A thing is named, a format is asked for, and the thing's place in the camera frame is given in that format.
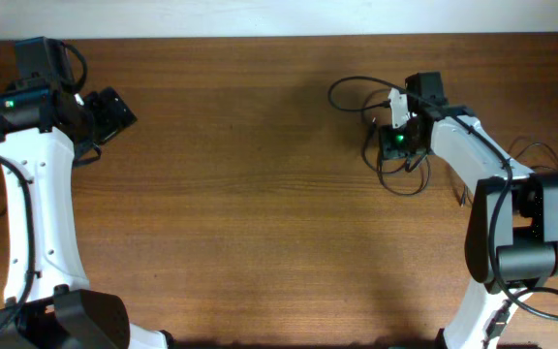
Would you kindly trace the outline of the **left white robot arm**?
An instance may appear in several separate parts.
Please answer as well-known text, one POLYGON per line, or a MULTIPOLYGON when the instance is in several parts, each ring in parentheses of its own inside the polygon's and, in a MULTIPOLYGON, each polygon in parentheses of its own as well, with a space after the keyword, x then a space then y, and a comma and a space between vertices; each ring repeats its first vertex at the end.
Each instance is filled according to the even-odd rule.
POLYGON ((169 333, 133 324, 123 300, 94 291, 80 260, 72 172, 136 116, 112 88, 83 92, 77 53, 47 37, 17 42, 19 77, 0 94, 10 238, 0 348, 171 348, 169 333))

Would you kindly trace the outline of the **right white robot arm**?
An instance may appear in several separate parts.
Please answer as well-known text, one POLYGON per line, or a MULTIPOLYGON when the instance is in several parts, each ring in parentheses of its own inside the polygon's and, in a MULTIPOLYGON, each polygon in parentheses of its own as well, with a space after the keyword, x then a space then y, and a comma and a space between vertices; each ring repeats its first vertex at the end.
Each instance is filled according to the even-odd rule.
POLYGON ((417 73, 391 85, 382 107, 379 165, 429 156, 443 159, 473 196, 464 243, 471 281, 437 348, 495 348, 514 313, 558 316, 528 304, 535 294, 558 297, 546 281, 558 275, 558 175, 538 174, 517 162, 465 106, 452 106, 440 73, 417 73))

